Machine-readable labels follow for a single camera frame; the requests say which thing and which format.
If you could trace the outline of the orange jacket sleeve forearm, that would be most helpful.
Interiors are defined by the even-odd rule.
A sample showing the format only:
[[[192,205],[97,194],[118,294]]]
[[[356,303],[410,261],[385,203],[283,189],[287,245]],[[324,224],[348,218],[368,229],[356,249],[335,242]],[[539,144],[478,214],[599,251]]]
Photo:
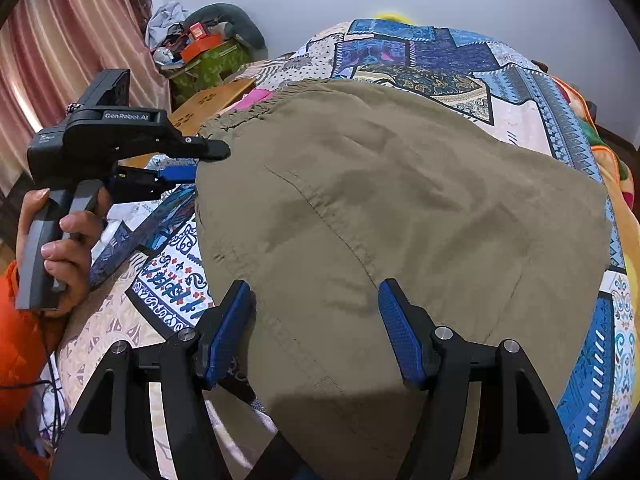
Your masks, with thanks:
[[[1,477],[45,479],[50,464],[14,441],[14,429],[27,406],[50,353],[61,341],[67,318],[17,310],[17,263],[1,275]]]

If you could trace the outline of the person's left hand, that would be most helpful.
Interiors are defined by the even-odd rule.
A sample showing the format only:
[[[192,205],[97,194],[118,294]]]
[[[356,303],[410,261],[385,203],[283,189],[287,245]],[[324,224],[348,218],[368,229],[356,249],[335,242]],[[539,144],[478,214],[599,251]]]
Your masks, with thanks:
[[[16,265],[20,292],[26,284],[23,278],[23,260],[28,232],[35,214],[47,203],[50,190],[29,191],[24,195],[16,239]],[[112,206],[110,193],[104,186],[99,189],[96,204],[91,210],[71,212],[60,220],[61,230],[77,235],[76,240],[55,240],[40,249],[43,270],[66,285],[58,296],[58,306],[54,310],[42,310],[47,318],[62,318],[74,307],[79,306],[90,290],[91,249],[104,230],[104,218]]]

